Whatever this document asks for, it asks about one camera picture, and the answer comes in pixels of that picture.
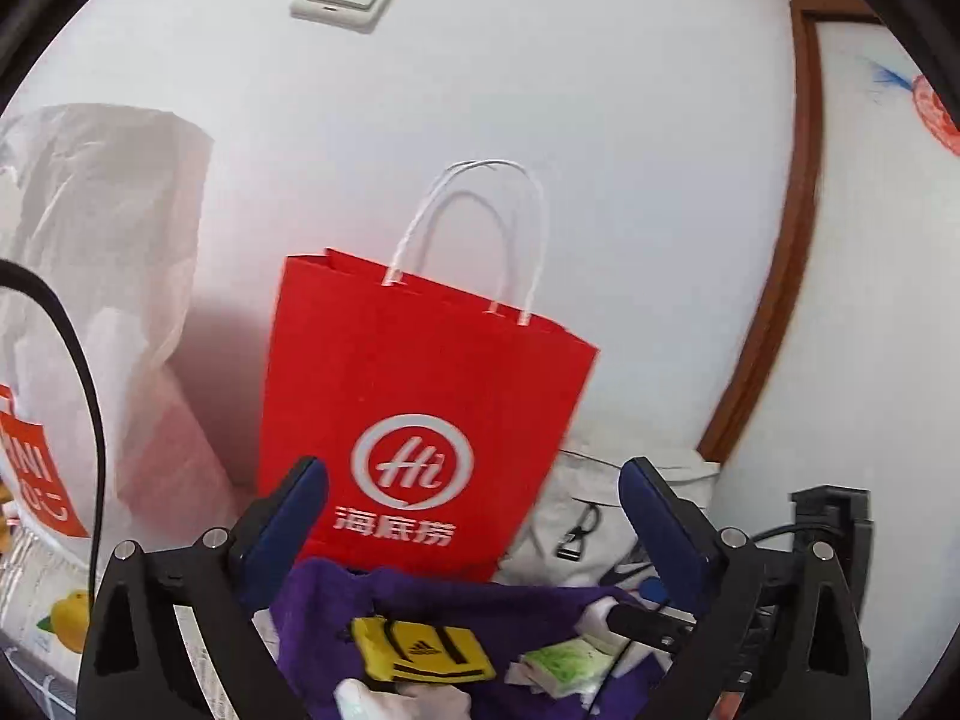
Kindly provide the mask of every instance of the haidilao logo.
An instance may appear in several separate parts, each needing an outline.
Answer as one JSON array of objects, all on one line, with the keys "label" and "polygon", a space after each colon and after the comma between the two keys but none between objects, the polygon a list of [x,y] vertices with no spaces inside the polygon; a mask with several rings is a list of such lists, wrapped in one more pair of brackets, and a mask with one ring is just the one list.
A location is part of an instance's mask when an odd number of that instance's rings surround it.
[{"label": "haidilao logo", "polygon": [[407,512],[453,500],[473,472],[473,450],[449,422],[401,413],[364,431],[350,458],[353,478],[377,503]]}]

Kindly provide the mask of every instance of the lemon illustration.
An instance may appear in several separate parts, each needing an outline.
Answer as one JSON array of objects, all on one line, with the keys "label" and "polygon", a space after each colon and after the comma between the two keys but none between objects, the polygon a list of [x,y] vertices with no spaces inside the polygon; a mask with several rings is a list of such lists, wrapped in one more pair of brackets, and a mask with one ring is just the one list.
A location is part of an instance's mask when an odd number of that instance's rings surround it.
[{"label": "lemon illustration", "polygon": [[56,638],[75,653],[83,651],[83,640],[90,625],[88,603],[86,590],[76,590],[57,601],[50,610],[50,627]]}]

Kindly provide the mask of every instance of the white plastic bag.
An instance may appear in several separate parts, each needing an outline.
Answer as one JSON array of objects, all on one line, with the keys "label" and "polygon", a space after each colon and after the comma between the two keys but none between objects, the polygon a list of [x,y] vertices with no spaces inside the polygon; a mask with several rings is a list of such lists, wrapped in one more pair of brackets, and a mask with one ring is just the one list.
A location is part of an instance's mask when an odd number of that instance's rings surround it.
[{"label": "white plastic bag", "polygon": [[[0,256],[59,295],[107,439],[101,556],[232,525],[232,488],[165,362],[181,336],[210,139],[173,114],[44,108],[0,125]],[[0,293],[0,472],[21,514],[88,560],[95,452],[77,372],[50,320]]]},{"label": "white plastic bag", "polygon": [[620,505],[620,467],[646,457],[678,497],[707,509],[720,466],[643,437],[571,436],[493,581],[636,589],[656,570]]}]

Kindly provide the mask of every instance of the wooden door frame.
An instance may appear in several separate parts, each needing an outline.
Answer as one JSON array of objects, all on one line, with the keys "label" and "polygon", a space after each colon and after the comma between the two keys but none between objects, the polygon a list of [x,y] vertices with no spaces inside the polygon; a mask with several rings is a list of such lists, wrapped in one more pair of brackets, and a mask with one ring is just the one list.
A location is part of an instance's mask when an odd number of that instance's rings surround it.
[{"label": "wooden door frame", "polygon": [[880,22],[862,0],[790,0],[790,17],[796,103],[784,211],[757,312],[730,384],[697,447],[704,459],[717,463],[730,459],[757,408],[793,316],[813,240],[824,134],[823,73],[817,23],[824,20]]}]

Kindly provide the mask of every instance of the green packet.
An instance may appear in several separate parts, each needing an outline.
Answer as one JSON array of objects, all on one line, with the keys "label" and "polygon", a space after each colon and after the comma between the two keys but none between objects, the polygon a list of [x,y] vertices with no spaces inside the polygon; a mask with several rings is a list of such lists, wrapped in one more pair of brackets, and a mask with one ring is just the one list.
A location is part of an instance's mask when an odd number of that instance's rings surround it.
[{"label": "green packet", "polygon": [[552,698],[563,698],[603,678],[613,657],[582,638],[572,638],[529,652],[521,661],[544,691]]}]

